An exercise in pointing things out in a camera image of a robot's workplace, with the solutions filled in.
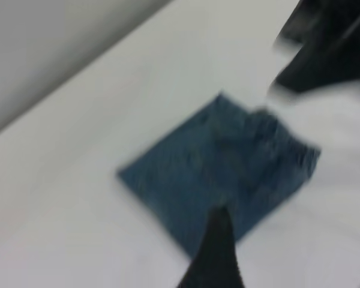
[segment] white table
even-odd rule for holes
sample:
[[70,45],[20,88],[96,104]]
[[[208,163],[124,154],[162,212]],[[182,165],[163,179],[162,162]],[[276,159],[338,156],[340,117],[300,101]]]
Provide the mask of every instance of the white table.
[[295,5],[176,0],[3,131],[0,288],[174,287],[189,260],[115,171],[221,89],[323,148],[310,184],[238,244],[247,287],[360,287],[360,86],[266,97]]

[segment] gray wall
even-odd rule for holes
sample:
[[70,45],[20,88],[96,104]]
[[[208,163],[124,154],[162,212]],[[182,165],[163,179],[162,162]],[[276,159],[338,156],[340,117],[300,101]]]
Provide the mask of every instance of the gray wall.
[[168,0],[0,0],[0,128]]

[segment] blue denim fabric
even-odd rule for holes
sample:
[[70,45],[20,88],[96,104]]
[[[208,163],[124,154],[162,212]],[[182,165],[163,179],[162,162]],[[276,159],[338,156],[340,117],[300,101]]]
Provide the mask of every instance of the blue denim fabric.
[[310,179],[319,155],[267,111],[219,95],[119,176],[194,257],[212,207],[228,207],[239,240]]

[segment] black object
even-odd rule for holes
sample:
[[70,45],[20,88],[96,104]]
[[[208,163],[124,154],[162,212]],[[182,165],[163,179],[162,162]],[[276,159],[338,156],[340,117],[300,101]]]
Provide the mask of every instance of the black object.
[[302,48],[274,84],[302,93],[360,80],[360,0],[300,0],[279,38]]
[[203,241],[178,288],[244,288],[227,208],[209,213]]
[[267,111],[219,95],[119,176],[193,258],[212,207],[227,206],[239,240],[311,178],[319,155]]

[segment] black item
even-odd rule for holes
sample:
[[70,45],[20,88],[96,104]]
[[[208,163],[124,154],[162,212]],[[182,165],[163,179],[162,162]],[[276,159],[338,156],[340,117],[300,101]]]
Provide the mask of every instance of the black item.
[[303,93],[360,80],[360,0],[300,0],[279,37],[302,48],[274,84]]
[[232,221],[226,208],[209,213],[203,241],[178,288],[244,288],[235,253]]

